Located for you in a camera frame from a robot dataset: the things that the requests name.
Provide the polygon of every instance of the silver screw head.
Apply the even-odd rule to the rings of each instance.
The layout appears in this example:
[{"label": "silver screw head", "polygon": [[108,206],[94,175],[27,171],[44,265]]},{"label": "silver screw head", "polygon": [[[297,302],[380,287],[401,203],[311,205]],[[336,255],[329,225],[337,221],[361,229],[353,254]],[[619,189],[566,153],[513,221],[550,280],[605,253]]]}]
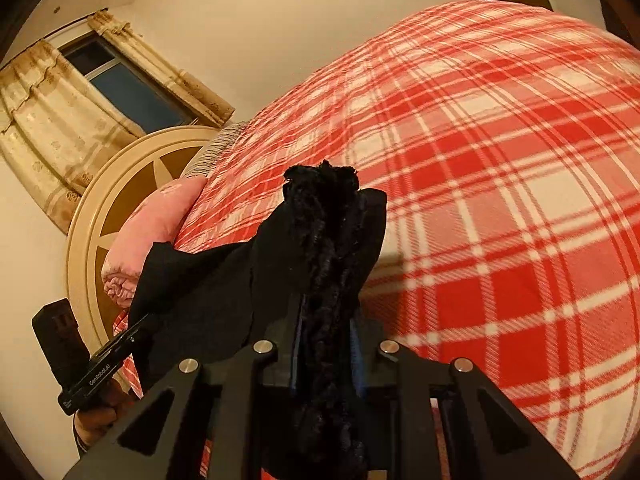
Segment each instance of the silver screw head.
[{"label": "silver screw head", "polygon": [[271,350],[273,350],[273,343],[271,341],[262,339],[254,343],[254,352],[258,354],[268,354]]},{"label": "silver screw head", "polygon": [[400,345],[395,341],[391,341],[391,339],[387,339],[380,343],[380,349],[385,354],[395,354],[400,349]]},{"label": "silver screw head", "polygon": [[474,369],[474,364],[466,357],[456,359],[453,365],[455,366],[457,371],[464,373],[470,372]]},{"label": "silver screw head", "polygon": [[180,371],[183,374],[190,374],[194,370],[197,370],[198,366],[199,364],[196,361],[196,359],[189,358],[181,361],[180,364],[178,365],[178,368],[180,368]]}]

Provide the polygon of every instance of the black metal frame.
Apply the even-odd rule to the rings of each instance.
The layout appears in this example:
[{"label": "black metal frame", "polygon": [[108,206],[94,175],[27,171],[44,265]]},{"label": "black metal frame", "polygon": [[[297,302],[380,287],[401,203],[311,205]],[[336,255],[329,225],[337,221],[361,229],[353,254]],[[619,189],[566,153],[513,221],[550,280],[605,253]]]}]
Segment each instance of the black metal frame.
[{"label": "black metal frame", "polygon": [[[268,329],[261,346],[224,362],[184,360],[156,383],[71,471],[66,480],[196,478],[206,436],[215,436],[207,478],[260,478],[258,396],[290,395],[300,302]],[[452,480],[577,480],[558,452],[474,366],[420,358],[385,341],[377,322],[357,317],[364,399],[388,410],[389,480],[441,478],[429,399],[437,399]]]}]

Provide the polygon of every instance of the black garment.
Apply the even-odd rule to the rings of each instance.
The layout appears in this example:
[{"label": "black garment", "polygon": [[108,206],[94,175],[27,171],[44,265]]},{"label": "black garment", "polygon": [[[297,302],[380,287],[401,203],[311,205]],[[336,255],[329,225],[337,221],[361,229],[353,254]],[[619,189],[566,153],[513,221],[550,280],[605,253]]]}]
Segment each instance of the black garment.
[{"label": "black garment", "polygon": [[[362,288],[380,255],[386,195],[367,197],[365,238],[353,288]],[[162,328],[133,355],[144,391],[186,358],[210,363],[232,357],[263,338],[267,325],[286,316],[289,295],[304,292],[308,275],[291,235],[289,205],[280,204],[254,238],[197,254],[154,244],[146,258],[129,324],[147,312],[161,314]]]},{"label": "black garment", "polygon": [[380,255],[386,195],[357,191],[353,169],[326,162],[295,166],[285,178],[285,201],[251,240],[198,254],[154,244],[129,323],[155,312],[161,328],[134,360],[146,391],[185,358],[224,360],[263,339],[292,296],[305,298],[297,403],[259,410],[261,428],[279,436],[263,464],[282,480],[360,478],[372,463],[366,450],[381,447],[384,431],[371,429],[351,383],[349,323]]}]

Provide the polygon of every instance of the beige curtain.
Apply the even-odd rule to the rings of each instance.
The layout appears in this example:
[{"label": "beige curtain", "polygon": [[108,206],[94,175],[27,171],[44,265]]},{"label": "beige curtain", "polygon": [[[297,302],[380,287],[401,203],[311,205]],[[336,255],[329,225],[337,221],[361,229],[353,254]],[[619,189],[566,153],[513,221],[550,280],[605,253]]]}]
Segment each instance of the beige curtain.
[{"label": "beige curtain", "polygon": [[143,135],[44,40],[0,71],[0,152],[65,233],[98,170]]},{"label": "beige curtain", "polygon": [[105,10],[89,16],[87,23],[123,56],[190,108],[201,122],[220,127],[235,111],[235,108],[193,75],[178,70],[167,62],[140,36],[131,31],[130,23],[119,22]]}]

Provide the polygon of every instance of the red and white checkered bedspread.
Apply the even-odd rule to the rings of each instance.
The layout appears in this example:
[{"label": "red and white checkered bedspread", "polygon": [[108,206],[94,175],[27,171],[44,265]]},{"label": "red and white checkered bedspread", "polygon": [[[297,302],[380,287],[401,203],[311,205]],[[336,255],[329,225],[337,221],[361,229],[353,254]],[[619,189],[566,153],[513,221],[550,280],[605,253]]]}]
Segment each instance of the red and white checkered bedspread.
[{"label": "red and white checkered bedspread", "polygon": [[176,247],[249,239],[293,164],[354,166],[388,195],[364,308],[424,357],[472,358],[600,479],[638,430],[639,134],[623,41],[518,4],[433,7],[261,111]]}]

